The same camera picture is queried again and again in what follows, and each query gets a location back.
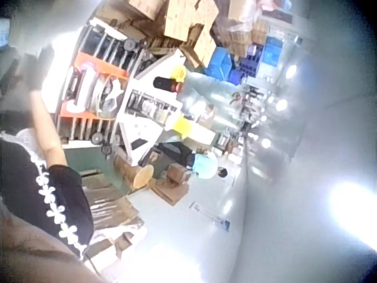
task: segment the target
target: person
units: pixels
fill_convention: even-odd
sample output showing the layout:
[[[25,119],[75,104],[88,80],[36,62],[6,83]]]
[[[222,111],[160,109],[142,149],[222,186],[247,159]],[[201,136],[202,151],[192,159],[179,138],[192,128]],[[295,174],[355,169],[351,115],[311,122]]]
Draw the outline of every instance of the person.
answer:
[[[209,150],[193,152],[180,141],[160,143],[157,148],[178,164],[192,170],[200,179],[210,179],[216,174],[221,178],[228,175],[225,168],[218,167],[216,155]]]
[[[0,121],[2,282],[102,282],[80,263],[94,233],[93,218],[81,176],[68,167],[41,97],[53,57],[52,47],[45,48],[38,58],[20,57],[11,74],[3,72],[16,80],[3,85],[1,99],[13,94],[15,84],[27,89],[38,146],[32,150],[32,143],[4,133],[9,125]]]

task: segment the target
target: hand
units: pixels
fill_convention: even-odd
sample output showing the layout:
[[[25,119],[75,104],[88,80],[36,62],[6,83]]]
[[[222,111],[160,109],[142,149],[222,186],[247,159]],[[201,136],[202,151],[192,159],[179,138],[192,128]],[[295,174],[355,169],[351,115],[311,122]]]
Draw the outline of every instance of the hand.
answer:
[[[24,56],[21,75],[29,91],[42,90],[43,82],[51,67],[54,55],[54,49],[49,45],[42,49],[38,58],[29,54]]]

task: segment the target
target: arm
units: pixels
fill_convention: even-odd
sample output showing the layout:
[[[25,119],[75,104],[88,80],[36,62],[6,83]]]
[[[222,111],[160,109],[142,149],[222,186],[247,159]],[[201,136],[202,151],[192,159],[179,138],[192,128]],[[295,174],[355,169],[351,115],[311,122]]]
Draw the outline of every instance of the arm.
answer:
[[[47,167],[56,164],[66,166],[67,160],[61,147],[59,135],[43,102],[41,92],[31,91],[29,99],[37,140]]]

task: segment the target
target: hair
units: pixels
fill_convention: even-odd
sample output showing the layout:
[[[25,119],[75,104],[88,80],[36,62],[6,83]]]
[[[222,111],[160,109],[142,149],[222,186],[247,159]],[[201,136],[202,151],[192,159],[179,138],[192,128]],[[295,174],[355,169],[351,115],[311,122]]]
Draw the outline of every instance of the hair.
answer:
[[[226,170],[225,168],[221,168],[221,167],[219,167],[218,175],[219,175],[221,178],[225,178],[226,176],[228,176],[228,170]]]

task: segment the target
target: white floor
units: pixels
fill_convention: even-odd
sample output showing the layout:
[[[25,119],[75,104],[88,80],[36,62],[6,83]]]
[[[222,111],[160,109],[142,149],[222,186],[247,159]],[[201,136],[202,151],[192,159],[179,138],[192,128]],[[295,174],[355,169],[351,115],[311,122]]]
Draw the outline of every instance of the white floor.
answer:
[[[151,190],[130,197],[148,232],[106,275],[131,283],[228,282],[243,232],[246,166],[221,162],[229,170],[225,179],[191,178],[189,193],[175,207]],[[194,201],[230,221],[230,231],[190,209]]]

